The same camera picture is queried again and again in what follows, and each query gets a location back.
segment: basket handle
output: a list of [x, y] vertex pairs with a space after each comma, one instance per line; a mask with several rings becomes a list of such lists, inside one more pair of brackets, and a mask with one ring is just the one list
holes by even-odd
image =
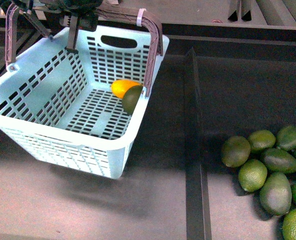
[[138, 11], [134, 8], [120, 7], [107, 3], [102, 3], [96, 9], [96, 13], [107, 20], [127, 24], [136, 24], [140, 27], [143, 26], [149, 30], [151, 34], [151, 42], [149, 47], [146, 72], [143, 81], [143, 85], [147, 88], [146, 97], [149, 97], [151, 93], [152, 77], [156, 56], [157, 54], [161, 56], [163, 55], [161, 22], [155, 15], [144, 9], [140, 9]]

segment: orange fruit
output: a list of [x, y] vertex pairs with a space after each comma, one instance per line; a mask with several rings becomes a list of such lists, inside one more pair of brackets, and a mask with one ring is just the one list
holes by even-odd
[[111, 84], [111, 91], [118, 98], [123, 98], [124, 94], [133, 86], [140, 85], [137, 81], [119, 79]]

